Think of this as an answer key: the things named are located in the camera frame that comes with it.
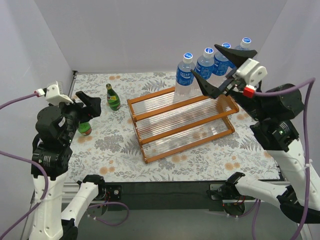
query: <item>water bottle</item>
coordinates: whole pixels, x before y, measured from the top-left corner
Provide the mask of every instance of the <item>water bottle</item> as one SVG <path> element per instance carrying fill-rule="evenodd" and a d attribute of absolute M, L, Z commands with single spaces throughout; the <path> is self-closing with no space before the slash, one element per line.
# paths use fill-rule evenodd
<path fill-rule="evenodd" d="M 222 44 L 222 47 L 229 49 L 231 48 L 231 45 L 225 42 Z M 213 59 L 214 59 L 214 65 L 212 70 L 213 77 L 208 82 L 218 87 L 225 79 L 225 75 L 227 73 L 228 67 L 230 66 L 230 61 L 219 51 L 214 54 Z"/>
<path fill-rule="evenodd" d="M 203 55 L 200 56 L 196 62 L 195 71 L 200 74 L 205 80 L 208 80 L 214 70 L 215 60 L 213 58 L 214 50 L 211 47 L 207 47 Z"/>
<path fill-rule="evenodd" d="M 195 64 L 192 62 L 193 55 L 187 52 L 183 55 L 183 60 L 179 63 L 176 69 L 176 81 L 174 94 L 179 99 L 187 99 L 190 97 L 191 84 L 194 81 L 194 75 L 191 72 L 195 68 Z"/>
<path fill-rule="evenodd" d="M 250 50 L 250 44 L 251 44 L 251 39 L 248 38 L 248 37 L 244 37 L 240 43 L 240 45 L 236 46 L 234 49 L 237 49 L 237 50 Z M 230 62 L 230 68 L 234 68 L 235 65 Z"/>

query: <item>blue bottle cap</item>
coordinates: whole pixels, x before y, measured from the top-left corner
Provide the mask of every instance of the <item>blue bottle cap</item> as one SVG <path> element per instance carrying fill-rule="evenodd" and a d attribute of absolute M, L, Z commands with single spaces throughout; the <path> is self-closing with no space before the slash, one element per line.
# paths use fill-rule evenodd
<path fill-rule="evenodd" d="M 214 52 L 214 50 L 211 48 L 211 47 L 207 47 L 205 50 L 204 50 L 207 54 L 212 54 Z"/>
<path fill-rule="evenodd" d="M 230 43 L 224 42 L 224 43 L 222 43 L 222 47 L 229 49 L 229 48 L 231 48 L 231 45 L 230 45 Z"/>
<path fill-rule="evenodd" d="M 185 53 L 184 54 L 184 56 L 183 56 L 185 59 L 192 59 L 192 54 L 190 53 L 190 52 L 187 52 L 187 53 Z"/>
<path fill-rule="evenodd" d="M 248 38 L 248 37 L 244 37 L 244 38 L 242 39 L 242 41 L 244 41 L 244 42 L 247 43 L 247 44 L 251 43 L 251 39 Z"/>

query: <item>white wall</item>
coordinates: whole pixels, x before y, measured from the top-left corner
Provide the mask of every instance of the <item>white wall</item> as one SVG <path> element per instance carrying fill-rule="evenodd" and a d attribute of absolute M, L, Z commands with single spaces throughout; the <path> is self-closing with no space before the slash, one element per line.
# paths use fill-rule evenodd
<path fill-rule="evenodd" d="M 175 71 L 185 52 L 252 38 L 260 50 L 287 0 L 35 0 L 79 72 Z"/>
<path fill-rule="evenodd" d="M 69 89 L 72 71 L 34 0 L 0 0 L 0 104 L 62 81 Z M 0 149 L 32 156 L 43 98 L 31 98 L 1 110 Z M 0 155 L 0 234 L 29 209 L 34 190 L 31 166 Z M 23 224 L 8 235 L 20 239 Z"/>
<path fill-rule="evenodd" d="M 267 67 L 268 77 L 263 89 L 284 83 L 298 84 L 316 78 L 308 106 L 308 135 L 310 158 L 320 174 L 320 2 L 318 0 L 288 0 L 270 35 L 263 45 L 258 60 Z M 300 114 L 294 121 L 303 138 Z M 309 224 L 313 239 L 319 239 L 319 225 Z"/>

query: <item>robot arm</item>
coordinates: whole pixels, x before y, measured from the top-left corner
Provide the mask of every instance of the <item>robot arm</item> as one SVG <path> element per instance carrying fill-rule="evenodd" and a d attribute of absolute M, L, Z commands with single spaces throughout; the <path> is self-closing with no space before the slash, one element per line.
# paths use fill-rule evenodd
<path fill-rule="evenodd" d="M 241 51 L 215 47 L 235 66 L 219 87 L 210 85 L 192 71 L 204 96 L 218 98 L 230 95 L 253 119 L 250 128 L 257 141 L 279 164 L 290 186 L 276 186 L 258 181 L 244 173 L 236 172 L 215 192 L 216 195 L 233 199 L 241 195 L 251 196 L 273 204 L 291 220 L 299 223 L 305 205 L 306 171 L 305 158 L 299 134 L 291 120 L 304 109 L 299 90 L 288 94 L 263 97 L 255 94 L 256 85 L 267 75 L 265 67 L 252 59 L 255 50 Z M 285 84 L 267 92 L 278 92 L 293 87 Z M 320 223 L 320 177 L 310 164 L 310 192 L 308 214 L 305 223 Z"/>
<path fill-rule="evenodd" d="M 59 83 L 37 90 L 45 95 L 50 105 L 37 115 L 35 125 L 38 135 L 33 141 L 32 161 L 39 163 L 48 175 L 48 191 L 34 211 L 30 240 L 76 239 L 78 224 L 94 199 L 106 194 L 105 181 L 99 175 L 87 175 L 68 207 L 61 213 L 63 186 L 67 177 L 68 163 L 72 155 L 70 145 L 80 123 L 100 116 L 101 99 L 89 97 L 82 91 L 76 93 L 82 102 L 76 103 L 62 94 Z M 31 167 L 35 187 L 35 201 L 40 200 L 45 188 L 42 173 Z"/>

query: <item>table surface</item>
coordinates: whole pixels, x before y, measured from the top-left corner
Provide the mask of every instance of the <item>table surface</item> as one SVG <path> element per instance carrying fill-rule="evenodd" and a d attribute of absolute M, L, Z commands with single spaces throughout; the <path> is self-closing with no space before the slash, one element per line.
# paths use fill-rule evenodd
<path fill-rule="evenodd" d="M 106 182 L 226 180 L 234 172 L 256 179 L 280 178 L 275 161 L 249 129 L 254 121 L 241 108 L 229 116 L 235 133 L 145 164 L 127 99 L 173 87 L 175 78 L 175 72 L 77 75 L 72 97 L 78 101 L 77 91 L 100 97 L 101 116 L 90 121 L 89 136 L 76 133 L 66 182 L 74 183 L 88 174 L 102 175 Z M 107 104 L 107 83 L 120 97 L 118 111 Z"/>

